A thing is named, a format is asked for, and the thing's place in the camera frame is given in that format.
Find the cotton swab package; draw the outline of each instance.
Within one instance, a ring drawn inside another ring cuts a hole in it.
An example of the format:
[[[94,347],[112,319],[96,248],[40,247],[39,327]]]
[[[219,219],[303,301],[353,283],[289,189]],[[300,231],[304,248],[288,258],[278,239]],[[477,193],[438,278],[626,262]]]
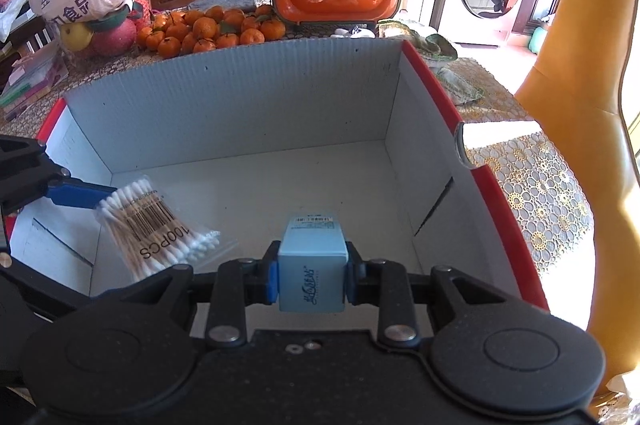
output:
[[[95,210],[136,281],[228,251],[220,246],[219,231],[196,231],[178,219],[147,177],[119,188]]]

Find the metal screw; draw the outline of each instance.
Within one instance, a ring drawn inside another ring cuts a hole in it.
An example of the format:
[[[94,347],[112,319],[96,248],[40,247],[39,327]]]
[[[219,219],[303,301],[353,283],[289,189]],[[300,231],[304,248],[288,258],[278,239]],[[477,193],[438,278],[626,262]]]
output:
[[[310,351],[317,351],[318,349],[321,349],[321,348],[322,348],[322,344],[314,340],[308,341],[305,344],[305,349],[308,349]]]
[[[12,263],[13,263],[13,259],[11,258],[11,255],[9,255],[8,253],[5,253],[4,251],[2,253],[0,253],[0,266],[3,268],[9,268]]]
[[[385,336],[394,342],[408,342],[413,340],[417,336],[417,333],[411,326],[395,324],[385,329]]]
[[[289,344],[284,350],[291,355],[301,355],[305,352],[305,348],[298,344]]]
[[[240,338],[240,330],[234,326],[216,326],[209,329],[209,338],[216,342],[235,342]]]

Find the yellow chair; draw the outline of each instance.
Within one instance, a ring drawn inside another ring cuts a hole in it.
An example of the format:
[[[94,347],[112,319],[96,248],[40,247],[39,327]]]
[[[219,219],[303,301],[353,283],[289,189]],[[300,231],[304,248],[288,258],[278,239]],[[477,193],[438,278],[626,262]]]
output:
[[[561,0],[516,98],[575,173],[595,220],[588,331],[614,375],[640,363],[640,186],[620,107],[637,0]]]

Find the cardboard box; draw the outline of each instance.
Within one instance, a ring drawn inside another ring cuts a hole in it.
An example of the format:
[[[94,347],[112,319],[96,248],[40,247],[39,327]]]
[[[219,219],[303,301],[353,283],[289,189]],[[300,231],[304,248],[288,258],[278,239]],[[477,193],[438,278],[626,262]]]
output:
[[[187,220],[238,239],[220,262],[261,257],[293,215],[332,213],[365,259],[418,273],[452,265],[544,306],[504,193],[487,166],[469,164],[462,128],[408,42],[300,39],[107,76],[69,91],[38,136],[88,182],[148,174]],[[39,199],[18,216],[11,245],[85,294],[131,282],[89,210]],[[250,327],[374,328],[377,316],[277,313],[249,308]]]

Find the folded cloth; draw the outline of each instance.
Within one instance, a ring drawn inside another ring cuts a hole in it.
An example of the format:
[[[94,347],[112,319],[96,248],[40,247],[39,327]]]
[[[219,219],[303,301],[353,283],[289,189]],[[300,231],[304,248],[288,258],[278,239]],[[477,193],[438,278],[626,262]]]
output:
[[[206,11],[213,6],[222,6],[225,10],[240,8],[249,12],[254,11],[256,5],[256,0],[195,0],[189,4],[189,9]]]
[[[454,105],[465,105],[470,101],[480,100],[484,96],[484,90],[469,84],[462,76],[447,66],[436,72],[436,78]]]

